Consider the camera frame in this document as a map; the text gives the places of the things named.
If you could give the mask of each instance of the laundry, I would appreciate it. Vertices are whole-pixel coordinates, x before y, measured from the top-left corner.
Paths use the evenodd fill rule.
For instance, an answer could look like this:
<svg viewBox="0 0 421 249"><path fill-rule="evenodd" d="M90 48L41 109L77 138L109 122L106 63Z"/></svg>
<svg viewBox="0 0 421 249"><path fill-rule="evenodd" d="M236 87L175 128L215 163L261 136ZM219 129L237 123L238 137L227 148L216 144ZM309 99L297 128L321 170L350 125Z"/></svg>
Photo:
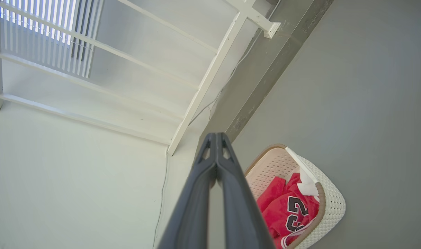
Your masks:
<svg viewBox="0 0 421 249"><path fill-rule="evenodd" d="M257 200L277 248L287 248L318 214L320 202L318 193L313 191L315 184L306 179L304 172L301 176L293 173L287 184L285 179L275 177Z"/></svg>

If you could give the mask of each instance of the concrete ledge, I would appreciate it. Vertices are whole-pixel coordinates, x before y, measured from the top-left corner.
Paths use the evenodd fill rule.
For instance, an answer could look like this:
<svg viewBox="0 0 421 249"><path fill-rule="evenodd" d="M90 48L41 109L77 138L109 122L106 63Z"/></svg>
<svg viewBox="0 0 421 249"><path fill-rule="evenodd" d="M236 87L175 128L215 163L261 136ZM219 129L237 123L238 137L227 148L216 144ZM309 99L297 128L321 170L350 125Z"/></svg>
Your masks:
<svg viewBox="0 0 421 249"><path fill-rule="evenodd" d="M209 132L225 132L231 142L235 140L332 2L281 1L270 19L281 26L272 39L258 32L250 54L223 89L199 146Z"/></svg>

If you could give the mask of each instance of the white metal frame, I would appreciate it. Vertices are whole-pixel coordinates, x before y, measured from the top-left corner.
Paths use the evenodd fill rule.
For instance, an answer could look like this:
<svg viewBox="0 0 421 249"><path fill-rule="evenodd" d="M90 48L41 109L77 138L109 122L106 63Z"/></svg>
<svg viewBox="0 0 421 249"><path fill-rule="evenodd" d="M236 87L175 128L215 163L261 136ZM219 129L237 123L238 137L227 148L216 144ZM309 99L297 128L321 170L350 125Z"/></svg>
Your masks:
<svg viewBox="0 0 421 249"><path fill-rule="evenodd" d="M35 109L39 109L45 112L49 112L55 115L59 115L65 118L69 118L72 120L78 120L84 123L90 123L92 125L95 126L99 126L99 127L103 127L103 128L107 128L107 129L111 129L117 132L122 132L122 133L126 133L126 134L130 134L133 135L135 137L140 137L140 138L144 138L144 139L148 139L148 140L152 140L155 142L159 142L162 144L166 144L169 145L168 148L168 154L173 155L174 151L176 150L182 136L184 135L186 128L188 126L188 124L190 123L190 121L193 118L193 115L195 114L195 112L198 109L199 104L201 103L201 101L204 98L204 95L206 94L207 90L209 89L209 86L211 85L215 75L217 74L218 69L220 68L221 64L223 63L224 58L226 57L229 49L231 48L231 45L233 44L235 38L237 37L238 33L240 32L244 22L246 19L249 19L251 21L253 21L255 24L258 25L258 27L260 27L262 30L264 30L264 35L266 38L272 38L272 36L277 32L278 27L280 26L279 22L270 22L268 19L266 19L266 17L264 17L263 15L261 15L258 11L256 11L255 9L252 8L253 3L255 2L255 0L226 0L231 6L233 6L234 8L236 8L238 10L238 13L236 14L236 16L234 17L231 25L229 26L226 34L223 37L223 40L220 43L220 46L218 47L218 49L213 48L212 46L210 46L209 44L206 44L205 42L199 40L198 38L194 37L193 35L177 28L176 26L172 25L171 23L153 15L152 13L138 7L137 5L135 5L134 3L129 2L128 0L117 0L127 6L129 6L130 8L152 18L153 20L159 22L160 24L163 24L166 27L171 28L172 30L176 31L177 33L183 35L184 37L200 44L201 46L203 46L206 49L209 49L210 51L215 53L214 58L212 59L209 67L207 68L206 73L204 74L200 84L197 86L196 84L193 84L191 82L188 82L184 79L181 79L180 77L173 75L171 73L165 72L161 69L158 69L154 66L151 66L149 64L146 64L142 61L137 60L136 58L133 58L131 55L124 53L118 49L115 49L109 45L103 44L97 40L95 40L95 38L89 38L85 35L82 35L80 33L74 32L72 30L67 30L64 29L63 27L60 27L60 25L57 25L55 23L49 22L43 18L41 18L40 16L36 16L34 14L30 14L27 11L23 11L21 9L18 9L14 6L11 6L9 4L6 4L5 2L1 2L0 1L0 7L7 9L9 11L13 11L15 13L20 13L22 16L26 17L27 19L31 19L33 21L37 21L40 22L44 25L49 26L50 28L54 28L56 30L60 30L63 31L69 35L71 35L72 37L75 38L79 38L82 41L86 41L89 44L92 44L93 46L99 47L101 49L104 49L108 52L111 52L117 56L120 56L122 58L125 58L137 65L140 65L150 71L156 72L158 74L164 75L166 77L169 77L171 79L176 80L179 83L182 83L184 85L187 85L188 87L191 87L196 91L195 95L193 96L192 100L190 101L190 104L185 112L185 115L183 117L179 117L178 115L175 115L171 112L169 112L168 110L162 108L162 107L158 107L158 106L154 106L152 104L148 104L142 101L137 101L131 98L127 98L126 96L121 96L117 93L113 93L112 91L105 89L103 87L100 87L98 85L95 85L93 83L90 83L88 81L79 79L77 77L73 77L64 73L61 73L59 71L47 68L45 66L41 66L38 65L36 63L32 63L30 61L15 57L13 55L7 55L7 54L3 54L1 53L0 50L0 86L1 86L1 59L5 59L5 60L9 60L24 66L29 66L35 69L39 69L41 71L44 71L46 73L49 74L54 74L60 77L64 77L65 79L67 79L69 82L80 85L82 87L86 87L88 89L91 90L95 90L97 92L100 93L104 93L104 94L108 94L110 96L113 96L117 99L119 99L120 101L124 101L128 104L137 104L139 107L143 107L145 109L151 109L151 110L155 110L157 112L160 112L162 114L168 115L170 117L173 118L178 118L181 120L181 123L179 124L178 128L176 129L173 137L171 140L169 139L165 139L165 138L160 138L160 137L155 137L151 134L146 134L143 132L138 132L138 131L134 131L134 130L130 130L124 127L119 127L116 126L114 124L111 123L106 123L104 121L101 120L96 120L96 119L92 119L83 115L79 115L76 113L70 113L70 112L65 112L44 104L39 104L33 101L29 101L27 99L23 99L20 98L18 96L13 96L13 95L9 95L9 94L3 94L2 91L0 90L0 107L1 107L1 101L5 100L5 101L10 101L10 102L14 102L17 104L22 104L25 106L29 106Z"/></svg>

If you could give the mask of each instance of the white metal railing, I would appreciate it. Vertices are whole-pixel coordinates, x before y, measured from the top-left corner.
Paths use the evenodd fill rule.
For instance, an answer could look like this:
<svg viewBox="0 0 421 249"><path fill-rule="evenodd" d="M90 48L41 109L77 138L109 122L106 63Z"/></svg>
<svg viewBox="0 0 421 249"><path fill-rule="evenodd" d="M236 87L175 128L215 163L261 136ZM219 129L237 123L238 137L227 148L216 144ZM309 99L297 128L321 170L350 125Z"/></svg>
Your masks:
<svg viewBox="0 0 421 249"><path fill-rule="evenodd" d="M97 41L95 39L95 34L93 33L89 33L88 35L84 35L82 34L82 32L80 32L81 28L79 28L78 30L72 30L71 28L68 28L67 25L62 25L61 21L56 21L55 18L49 16L49 18L47 18L44 15L37 15L34 14L31 11L25 10L24 8L20 8L18 5L14 6L8 2L2 2L0 1L0 8L3 8L4 14L6 14L6 11L9 11L10 13L15 13L17 20L19 20L19 23L21 23L21 19L23 19L24 22L27 24L29 24L30 22L35 22L35 24L42 24L41 27L46 27L45 32L48 32L51 34L52 37L54 37L55 35L59 35L59 34L65 34L65 37L61 37L61 39L63 41L66 41L67 39L70 40L70 38L68 38L68 36L70 35L73 38L79 39L80 41L85 41L86 45L84 46L88 52L90 52L92 50L92 48L94 46L99 47L101 49L104 49L108 52L111 52L114 55L120 56L122 58L127 59L128 61L135 63L139 66L142 66L145 69L148 69L152 72L155 72L157 74L161 74L163 76L169 77L173 80L175 80L176 82L179 82L181 84L187 85L190 88L193 88L196 90L195 95L193 96L192 100L190 101L190 104L187 108L187 110L184 113L183 117L178 117L177 115L173 114L172 112L166 110L163 107L160 106L155 106L153 104L149 104L143 101L138 101L132 98L128 98L126 96L121 96L120 94L114 93L106 88L100 87L96 84L90 83L88 81L82 80L79 77L75 77L75 76L71 76L65 73L62 73L58 70L53 70L51 68L48 68L46 66L40 65L38 63L35 63L34 61L30 61L24 58L19 58L16 57L15 55L12 54L6 54L6 53L2 53L2 44L1 44L1 37L0 37L0 60L1 59L5 59L5 60L9 60L15 63L19 63L21 65L24 66L29 66L29 67L33 67L35 69L39 69L41 71L44 71L46 73L49 74L54 74L60 77L63 77L65 79L67 79L69 82L86 87L88 89L103 93L103 94L107 94L109 96L113 96L117 99L119 99L120 101L123 101L125 103L131 103L131 104L137 104L139 107L141 108L145 108L145 109L152 109L155 110L156 112L171 116L173 118L179 118L181 120L179 126L177 127L175 133L173 134L173 137L171 139L166 139L166 138L160 138L151 134L147 134L144 132L138 132L135 130L130 130L124 127L120 127L120 126L116 126L114 124L111 123L106 123L104 121L101 120L96 120L96 119L92 119L92 118L88 118L76 113L70 113L70 112L65 112L59 109L55 109L53 107L50 106L46 106L43 104L39 104L33 101L29 101L23 98L20 98L18 96L13 96L13 95L9 95L9 94L3 94L2 93L2 87L1 87L1 72L0 72L0 107L2 104L2 100L5 101L11 101L11 102L15 102L17 104L23 104L29 107L33 107L42 111L46 111L52 114L56 114L56 115L60 115L63 116L65 118L70 118L73 120L78 120L78 121L82 121L85 123L90 123L92 125L95 126L100 126L103 128L107 128L107 129L111 129L114 131L118 131L118 132L122 132L122 133L126 133L126 134L130 134L136 137L141 137L144 139L148 139L148 140L153 140L159 143L163 143L163 144L167 144L169 145L169 149L168 149L168 153L170 155L172 155L175 151L175 149L177 148L182 136L184 135L186 128L188 126L188 124L190 123L190 121L193 118L193 115L195 114L196 110L198 109L199 104L201 103L202 99L204 98L204 95L206 93L206 91L208 90L210 84L212 83L215 75L217 74L218 69L220 68L220 66L223 63L223 59L226 57L231 45L233 44L237 34L239 33L239 31L242 28L242 25L244 24L246 19L249 19L251 21L253 21L255 24L258 25L258 27L260 27L262 30L264 30L264 35L267 38L272 38L273 35L275 34L275 32L277 31L278 27L279 27L279 23L277 22L270 22L268 19L266 19L266 17L264 17L263 15L261 15L260 13L258 13L258 11L256 11L255 9L252 8L253 3L255 2L255 0L226 0L226 2L228 2L231 6L233 6L234 8L236 8L238 10L238 13L236 14L236 16L234 17L231 25L229 26L226 34L223 37L223 40L220 43L220 46L215 49L212 46L210 46L209 44L206 44L205 42L199 40L198 38L194 37L193 35L177 28L176 26L174 26L173 24L155 16L154 14L140 8L139 6L135 5L134 3L129 2L128 0L117 0L127 6L129 6L130 8L150 17L151 19L157 21L160 24L163 24L166 27L171 28L172 30L176 31L177 33L183 35L184 37L196 42L197 44L200 44L201 46L203 46L204 48L212 51L215 53L214 58L212 59L209 67L207 68L206 73L204 74L200 84L197 86L196 84L193 84L192 82L188 82L172 73L168 73L166 71L163 71L155 66L151 66L147 63L144 63L134 57L132 57L131 55L122 52L118 49L115 49L114 47L111 47L107 44L101 43L100 41ZM4 40L4 45L5 47L7 47L8 45L6 44L6 39ZM11 44L10 44L10 50L13 51L15 50L15 52L18 52L18 50L16 49L16 46L18 44L12 44L12 39L10 40ZM48 51L50 52L51 49L53 49L54 54L57 55L58 48L56 46L52 47L49 46L48 47ZM50 59L50 55L48 55L47 60L45 60L43 58L43 54L41 54L42 58L41 58L41 62L42 63L47 63L48 65L55 66L57 65L58 68L60 68L60 64L58 59L56 61L53 61ZM80 75L80 72L82 73L82 76L84 76L86 74L88 70L88 66L89 66L90 62L86 62L86 60L84 60L84 64L81 62L78 62L78 67L70 67L70 60L68 62L69 67L68 68L62 68L63 70L72 70L73 74L77 74Z"/></svg>

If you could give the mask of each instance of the laundry basket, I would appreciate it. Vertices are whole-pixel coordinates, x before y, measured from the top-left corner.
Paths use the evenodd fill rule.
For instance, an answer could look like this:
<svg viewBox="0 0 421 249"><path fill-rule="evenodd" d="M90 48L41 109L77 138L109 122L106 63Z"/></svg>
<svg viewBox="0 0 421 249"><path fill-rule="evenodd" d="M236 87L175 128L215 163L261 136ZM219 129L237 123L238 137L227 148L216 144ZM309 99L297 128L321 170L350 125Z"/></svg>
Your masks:
<svg viewBox="0 0 421 249"><path fill-rule="evenodd" d="M305 249L312 246L342 219L346 203L334 183L307 159L298 156L285 145L271 145L263 151L245 173L255 200L276 176L286 178L299 167L317 187L320 208L307 229L287 248Z"/></svg>

